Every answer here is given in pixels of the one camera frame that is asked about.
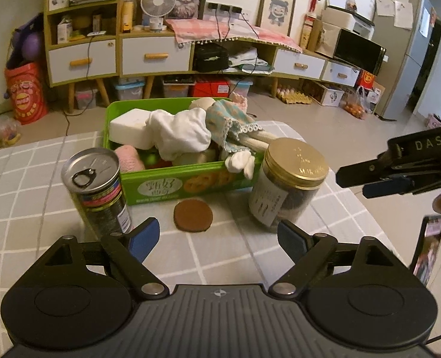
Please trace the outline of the pink fluffy plush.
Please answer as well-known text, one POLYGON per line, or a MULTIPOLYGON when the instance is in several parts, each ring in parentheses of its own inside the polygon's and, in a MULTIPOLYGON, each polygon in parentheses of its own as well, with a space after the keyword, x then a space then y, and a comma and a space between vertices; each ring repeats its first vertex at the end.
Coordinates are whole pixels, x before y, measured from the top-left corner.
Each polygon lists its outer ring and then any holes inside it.
POLYGON ((139 172, 145 170, 137 150, 133 146, 123 145, 114 150, 118 157, 121 173, 139 172))

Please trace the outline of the rabbit doll blue dress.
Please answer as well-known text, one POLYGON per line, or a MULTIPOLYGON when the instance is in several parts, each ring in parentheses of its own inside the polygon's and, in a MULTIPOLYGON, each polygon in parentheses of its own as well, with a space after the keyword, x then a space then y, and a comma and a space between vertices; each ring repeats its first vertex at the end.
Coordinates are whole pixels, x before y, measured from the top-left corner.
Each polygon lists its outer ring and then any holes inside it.
POLYGON ((264 154, 277 137, 263 129, 239 104, 228 100, 202 97, 191 102, 189 109, 202 108, 206 112, 206 126, 221 149, 220 159, 228 172, 242 173, 252 180, 255 154, 264 154))

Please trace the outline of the round brown coaster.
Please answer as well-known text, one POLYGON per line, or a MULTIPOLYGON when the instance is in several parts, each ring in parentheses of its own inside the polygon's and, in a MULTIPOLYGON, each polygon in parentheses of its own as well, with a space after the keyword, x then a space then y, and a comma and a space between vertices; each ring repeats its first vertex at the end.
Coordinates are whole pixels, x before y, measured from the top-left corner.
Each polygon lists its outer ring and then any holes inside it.
POLYGON ((174 224, 185 232, 199 233, 208 230, 213 222, 213 212, 202 200, 183 200, 174 208, 174 224))

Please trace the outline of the gold lid glass jar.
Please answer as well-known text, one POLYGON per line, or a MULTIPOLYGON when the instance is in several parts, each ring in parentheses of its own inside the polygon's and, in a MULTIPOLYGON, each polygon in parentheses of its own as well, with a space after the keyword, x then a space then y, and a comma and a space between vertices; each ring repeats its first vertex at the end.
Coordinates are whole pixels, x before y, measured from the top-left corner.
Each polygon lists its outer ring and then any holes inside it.
POLYGON ((306 142, 293 138, 273 140, 250 193, 251 215, 272 231, 282 220, 296 222, 328 173, 324 156, 306 142))

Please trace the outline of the green plastic bin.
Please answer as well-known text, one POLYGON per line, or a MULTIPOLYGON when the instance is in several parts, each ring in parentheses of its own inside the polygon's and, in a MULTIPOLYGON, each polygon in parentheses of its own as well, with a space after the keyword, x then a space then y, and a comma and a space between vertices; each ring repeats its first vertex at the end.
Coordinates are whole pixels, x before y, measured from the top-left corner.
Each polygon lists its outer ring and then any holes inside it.
MULTIPOLYGON (((192 97, 178 97, 113 102, 106 110, 102 146, 111 150, 118 148, 119 144, 110 140, 109 123, 130 110, 162 109, 177 114, 186 110, 193 100, 192 97)), ((120 179, 128 205, 191 198, 213 192, 250 188, 253 185, 252 179, 247 179, 242 173, 228 172, 222 161, 122 173, 120 179)))

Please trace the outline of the bag of oranges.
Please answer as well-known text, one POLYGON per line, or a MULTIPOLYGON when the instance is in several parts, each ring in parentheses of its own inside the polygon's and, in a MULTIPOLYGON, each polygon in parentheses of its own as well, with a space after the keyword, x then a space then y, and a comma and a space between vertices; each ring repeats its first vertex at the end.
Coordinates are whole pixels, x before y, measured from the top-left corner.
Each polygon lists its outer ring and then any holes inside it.
POLYGON ((366 90, 358 86, 354 90, 346 91, 343 100, 343 109, 353 117, 363 120, 369 111, 369 101, 366 90))

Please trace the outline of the green snack can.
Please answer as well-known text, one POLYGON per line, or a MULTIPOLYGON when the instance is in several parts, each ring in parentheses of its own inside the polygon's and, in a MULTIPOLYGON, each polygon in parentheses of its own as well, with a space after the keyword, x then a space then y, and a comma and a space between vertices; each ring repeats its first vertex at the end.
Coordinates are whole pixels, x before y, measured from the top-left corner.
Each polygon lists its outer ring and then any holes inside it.
POLYGON ((61 179, 84 223, 96 237, 132 230, 114 151, 95 147, 74 154, 62 166, 61 179))

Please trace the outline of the egg carton tray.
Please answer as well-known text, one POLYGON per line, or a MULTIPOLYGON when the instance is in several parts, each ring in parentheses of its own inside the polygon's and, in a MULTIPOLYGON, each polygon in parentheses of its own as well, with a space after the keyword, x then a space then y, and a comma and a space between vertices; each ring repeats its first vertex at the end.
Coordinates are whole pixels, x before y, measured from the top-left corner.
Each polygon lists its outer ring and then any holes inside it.
POLYGON ((312 98, 289 87, 278 87, 276 97, 284 104, 311 104, 312 98))

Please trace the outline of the white foam block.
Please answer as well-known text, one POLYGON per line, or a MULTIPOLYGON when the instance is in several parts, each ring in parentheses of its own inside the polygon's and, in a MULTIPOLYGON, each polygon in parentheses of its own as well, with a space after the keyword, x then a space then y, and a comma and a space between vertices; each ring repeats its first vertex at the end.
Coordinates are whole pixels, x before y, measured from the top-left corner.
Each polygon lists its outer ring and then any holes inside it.
POLYGON ((122 146, 148 150, 154 146, 152 130, 147 125, 151 113, 132 109, 109 122, 109 140, 122 146))

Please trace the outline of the white cloth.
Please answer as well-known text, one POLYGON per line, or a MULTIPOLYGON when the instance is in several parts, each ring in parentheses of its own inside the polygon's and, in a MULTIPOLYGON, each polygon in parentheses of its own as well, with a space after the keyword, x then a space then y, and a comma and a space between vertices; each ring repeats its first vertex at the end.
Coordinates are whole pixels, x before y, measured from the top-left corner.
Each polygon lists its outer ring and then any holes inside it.
POLYGON ((211 143, 211 132, 206 126, 206 111, 201 107, 173 115, 165 110, 151 112, 147 127, 160 157, 173 161, 183 154, 200 153, 211 143))

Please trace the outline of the black microwave oven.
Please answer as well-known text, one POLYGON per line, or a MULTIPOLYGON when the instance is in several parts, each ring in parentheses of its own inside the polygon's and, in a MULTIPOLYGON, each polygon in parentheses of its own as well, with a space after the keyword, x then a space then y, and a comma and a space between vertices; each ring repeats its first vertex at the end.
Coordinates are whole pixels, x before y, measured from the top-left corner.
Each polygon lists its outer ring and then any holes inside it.
POLYGON ((386 48, 346 29, 340 29, 333 58, 349 63, 370 74, 380 72, 386 48))

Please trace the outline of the grey refrigerator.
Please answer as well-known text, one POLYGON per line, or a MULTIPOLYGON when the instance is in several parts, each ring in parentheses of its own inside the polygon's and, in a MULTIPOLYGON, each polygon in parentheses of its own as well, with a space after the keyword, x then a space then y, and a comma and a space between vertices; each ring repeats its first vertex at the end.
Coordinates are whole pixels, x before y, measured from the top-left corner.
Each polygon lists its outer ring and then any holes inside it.
POLYGON ((376 81, 385 88, 374 113, 396 121, 408 107, 415 109, 434 58, 436 10, 430 0, 375 0, 373 41, 385 49, 376 81))

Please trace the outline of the clear blue lid storage box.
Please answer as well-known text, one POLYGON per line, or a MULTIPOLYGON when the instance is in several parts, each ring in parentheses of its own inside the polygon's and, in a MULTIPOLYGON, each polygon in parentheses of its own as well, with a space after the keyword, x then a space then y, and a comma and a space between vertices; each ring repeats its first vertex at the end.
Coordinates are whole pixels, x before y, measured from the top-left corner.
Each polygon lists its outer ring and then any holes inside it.
POLYGON ((143 78, 117 78, 113 84, 118 100, 143 99, 143 78))

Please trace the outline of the red storage box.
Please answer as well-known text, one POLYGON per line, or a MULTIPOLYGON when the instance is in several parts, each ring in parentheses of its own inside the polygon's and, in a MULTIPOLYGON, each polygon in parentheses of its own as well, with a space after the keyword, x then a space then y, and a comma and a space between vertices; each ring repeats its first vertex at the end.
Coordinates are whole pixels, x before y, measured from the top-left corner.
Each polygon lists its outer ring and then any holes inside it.
POLYGON ((228 81, 224 78, 196 77, 190 88, 191 97, 226 98, 230 92, 228 81))

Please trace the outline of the framed cartoon girl picture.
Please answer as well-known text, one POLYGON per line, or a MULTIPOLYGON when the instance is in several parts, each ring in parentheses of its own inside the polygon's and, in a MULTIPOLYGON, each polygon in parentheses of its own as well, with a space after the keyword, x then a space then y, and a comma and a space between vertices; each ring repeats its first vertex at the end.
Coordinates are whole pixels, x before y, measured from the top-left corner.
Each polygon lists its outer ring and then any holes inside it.
POLYGON ((295 3, 296 0, 260 0, 256 26, 289 36, 295 3))

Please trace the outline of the red snack bag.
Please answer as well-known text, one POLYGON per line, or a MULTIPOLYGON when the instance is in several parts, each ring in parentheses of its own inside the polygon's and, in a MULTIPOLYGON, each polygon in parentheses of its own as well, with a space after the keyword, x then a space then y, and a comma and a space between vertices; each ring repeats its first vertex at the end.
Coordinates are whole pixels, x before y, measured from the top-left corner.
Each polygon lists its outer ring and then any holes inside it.
POLYGON ((44 74, 39 63, 5 69, 8 97, 14 118, 22 125, 41 120, 48 113, 44 95, 44 74))

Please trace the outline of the wooden cabinet with drawers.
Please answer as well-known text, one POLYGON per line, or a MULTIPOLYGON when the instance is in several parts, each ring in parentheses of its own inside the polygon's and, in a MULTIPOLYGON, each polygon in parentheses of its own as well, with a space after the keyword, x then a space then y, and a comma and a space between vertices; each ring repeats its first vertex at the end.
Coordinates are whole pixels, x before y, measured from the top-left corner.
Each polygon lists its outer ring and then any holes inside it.
MULTIPOLYGON (((241 79, 247 77, 267 76, 274 81, 301 78, 351 87, 359 75, 353 66, 302 47, 303 53, 296 53, 254 41, 179 44, 166 25, 166 20, 171 19, 167 16, 160 32, 149 30, 148 16, 140 2, 45 0, 43 23, 50 85, 65 85, 74 93, 76 84, 85 81, 106 96, 107 78, 143 78, 143 97, 148 98, 158 77, 224 78, 232 93, 241 79), (208 73, 193 70, 194 47, 208 43, 227 49, 226 70, 208 73)), ((241 8, 207 0, 201 20, 249 22, 241 8)))

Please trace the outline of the pink checked cloth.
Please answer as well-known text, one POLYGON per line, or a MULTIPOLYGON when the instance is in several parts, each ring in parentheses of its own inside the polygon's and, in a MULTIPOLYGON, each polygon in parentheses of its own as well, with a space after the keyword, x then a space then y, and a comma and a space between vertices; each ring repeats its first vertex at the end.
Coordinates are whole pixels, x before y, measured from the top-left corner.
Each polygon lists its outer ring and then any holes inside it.
POLYGON ((206 43, 208 41, 254 41, 271 44, 296 53, 303 49, 289 36, 255 27, 249 22, 227 22, 190 19, 167 19, 166 25, 174 32, 177 43, 206 43))

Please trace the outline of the purple ball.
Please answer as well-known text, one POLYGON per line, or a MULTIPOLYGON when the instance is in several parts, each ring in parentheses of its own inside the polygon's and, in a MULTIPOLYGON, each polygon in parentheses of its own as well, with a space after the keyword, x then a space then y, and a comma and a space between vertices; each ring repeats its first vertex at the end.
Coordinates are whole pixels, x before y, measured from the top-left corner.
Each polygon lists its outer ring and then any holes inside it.
POLYGON ((39 60, 44 53, 43 14, 15 28, 11 38, 12 52, 5 67, 9 70, 39 60))

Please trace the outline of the white desk fan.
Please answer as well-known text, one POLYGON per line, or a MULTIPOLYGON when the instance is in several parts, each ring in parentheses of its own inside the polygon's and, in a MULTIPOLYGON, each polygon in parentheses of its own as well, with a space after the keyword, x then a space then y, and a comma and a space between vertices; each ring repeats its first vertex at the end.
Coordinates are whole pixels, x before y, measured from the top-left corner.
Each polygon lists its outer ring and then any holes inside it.
POLYGON ((175 7, 176 0, 141 0, 140 6, 148 16, 149 30, 160 32, 164 25, 164 17, 175 7))

